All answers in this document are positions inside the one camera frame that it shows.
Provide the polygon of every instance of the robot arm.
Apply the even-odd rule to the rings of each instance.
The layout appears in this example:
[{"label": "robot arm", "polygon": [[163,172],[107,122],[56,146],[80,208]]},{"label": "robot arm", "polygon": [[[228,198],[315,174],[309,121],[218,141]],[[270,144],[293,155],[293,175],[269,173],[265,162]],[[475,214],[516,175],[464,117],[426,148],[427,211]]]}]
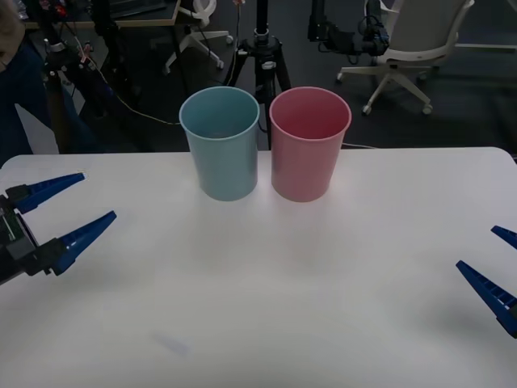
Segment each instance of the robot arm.
[{"label": "robot arm", "polygon": [[313,0],[312,13],[309,19],[308,38],[311,42],[322,42],[330,51],[360,55],[368,53],[378,57],[389,47],[389,36],[381,22],[379,0],[369,0],[364,17],[365,28],[360,33],[361,42],[355,42],[355,32],[342,32],[338,26],[329,22],[325,16],[325,0]]}]

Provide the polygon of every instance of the desk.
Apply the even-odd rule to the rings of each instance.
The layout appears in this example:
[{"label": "desk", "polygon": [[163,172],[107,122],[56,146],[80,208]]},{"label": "desk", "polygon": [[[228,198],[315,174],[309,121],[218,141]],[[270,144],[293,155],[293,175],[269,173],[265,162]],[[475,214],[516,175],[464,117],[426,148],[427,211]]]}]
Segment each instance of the desk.
[{"label": "desk", "polygon": [[[178,16],[180,0],[166,1],[167,8],[159,11],[145,12],[139,15],[133,15],[126,18],[116,19],[115,22],[119,27],[166,27],[174,26],[176,17]],[[90,16],[84,12],[78,12],[75,23],[77,28],[94,28],[94,22]],[[38,23],[32,21],[25,22],[27,30],[38,29]]]},{"label": "desk", "polygon": [[190,154],[11,159],[2,191],[75,171],[45,241],[114,209],[64,276],[0,292],[0,386],[515,387],[517,343],[456,269],[517,294],[517,168],[497,149],[344,150],[308,204],[217,202]]}]

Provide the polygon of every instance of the cable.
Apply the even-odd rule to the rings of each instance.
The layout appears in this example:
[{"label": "cable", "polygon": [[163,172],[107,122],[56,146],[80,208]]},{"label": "cable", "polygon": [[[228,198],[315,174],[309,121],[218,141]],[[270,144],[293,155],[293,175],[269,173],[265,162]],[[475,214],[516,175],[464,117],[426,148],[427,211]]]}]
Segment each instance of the cable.
[{"label": "cable", "polygon": [[239,46],[239,29],[240,29],[240,26],[241,26],[241,3],[238,2],[237,3],[237,32],[236,32],[236,36],[235,36],[235,48],[233,50],[232,71],[229,74],[228,85],[229,85],[230,82],[232,82],[233,72],[235,71],[235,62],[237,62],[237,51],[238,51],[238,46]]},{"label": "cable", "polygon": [[[102,77],[102,79],[103,79],[103,81],[106,83],[106,85],[108,85],[108,86],[109,86],[110,84],[107,82],[106,78],[104,77],[103,72],[102,72],[102,71],[100,71],[100,69],[97,67],[97,65],[95,64],[95,62],[94,62],[94,61],[91,61],[91,64],[92,64],[92,65],[95,67],[95,69],[99,72],[100,76]],[[123,99],[121,99],[121,98],[119,97],[119,95],[118,95],[118,94],[116,94],[116,92],[115,92],[115,91],[113,91],[113,92],[115,93],[116,98],[117,98],[117,99],[119,99],[119,101],[120,101],[123,105],[125,105],[125,107],[126,107],[127,109],[129,109],[129,110],[130,110],[131,112],[133,112],[133,113],[136,113],[137,115],[143,116],[143,117],[148,118],[148,119],[150,119],[150,120],[157,121],[158,123],[162,123],[162,124],[167,124],[167,125],[181,125],[181,123],[170,123],[169,121],[160,120],[160,119],[157,119],[156,117],[152,117],[152,116],[146,115],[145,113],[139,112],[139,111],[137,111],[137,110],[135,110],[135,109],[131,108],[129,105],[127,105],[127,104],[126,104],[126,102],[125,102]]]},{"label": "cable", "polygon": [[[103,79],[103,81],[106,83],[106,85],[110,86],[109,82],[106,80],[106,77],[104,77],[104,74],[103,72],[99,69],[99,67],[97,66],[97,64],[95,63],[95,61],[93,60],[93,58],[87,56],[84,52],[84,50],[82,49],[82,45],[81,45],[81,42],[79,41],[77,35],[74,34],[74,32],[72,31],[72,29],[70,28],[70,26],[68,25],[67,22],[65,22],[65,26],[69,29],[70,33],[74,36],[74,39],[75,41],[77,42],[78,44],[78,47],[79,47],[79,51],[81,52],[81,55],[82,55],[82,59],[83,58],[87,58],[90,63],[94,66],[95,70],[97,70],[101,76],[101,78]],[[162,123],[162,124],[167,124],[167,125],[181,125],[180,123],[170,123],[169,121],[164,121],[164,120],[160,120],[160,119],[157,119],[156,117],[152,117],[152,116],[149,116],[149,115],[146,115],[145,113],[142,113],[142,112],[139,112],[137,111],[136,109],[133,109],[131,108],[123,99],[121,99],[119,97],[119,95],[113,91],[115,93],[115,96],[116,98],[127,108],[129,109],[131,112],[133,113],[136,113],[137,115],[140,115],[140,116],[143,116],[147,119],[150,119],[150,120],[154,120],[154,121],[157,121],[158,123]]]},{"label": "cable", "polygon": [[379,149],[377,147],[371,147],[370,145],[362,145],[362,144],[343,143],[343,145],[349,146],[349,147],[355,147],[355,148],[365,148],[368,150],[378,150]]}]

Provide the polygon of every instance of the chair backrest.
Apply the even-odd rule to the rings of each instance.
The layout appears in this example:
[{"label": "chair backrest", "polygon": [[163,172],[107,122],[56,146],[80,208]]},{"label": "chair backrest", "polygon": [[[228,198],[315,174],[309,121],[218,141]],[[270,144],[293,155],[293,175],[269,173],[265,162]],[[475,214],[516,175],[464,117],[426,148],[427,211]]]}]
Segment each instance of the chair backrest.
[{"label": "chair backrest", "polygon": [[455,42],[466,9],[472,4],[473,0],[404,0],[389,48],[415,53]]},{"label": "chair backrest", "polygon": [[194,19],[201,21],[201,27],[205,27],[210,23],[210,16],[217,7],[217,0],[192,0],[193,10],[180,7],[179,10],[185,15],[189,15]]}]

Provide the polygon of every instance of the metal pole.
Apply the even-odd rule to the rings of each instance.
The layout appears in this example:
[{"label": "metal pole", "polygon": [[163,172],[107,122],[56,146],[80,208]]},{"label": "metal pole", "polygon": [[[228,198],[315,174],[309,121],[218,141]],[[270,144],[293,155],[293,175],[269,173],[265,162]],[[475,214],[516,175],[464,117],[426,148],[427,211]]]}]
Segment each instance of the metal pole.
[{"label": "metal pole", "polygon": [[267,34],[267,0],[257,0],[257,34]]}]

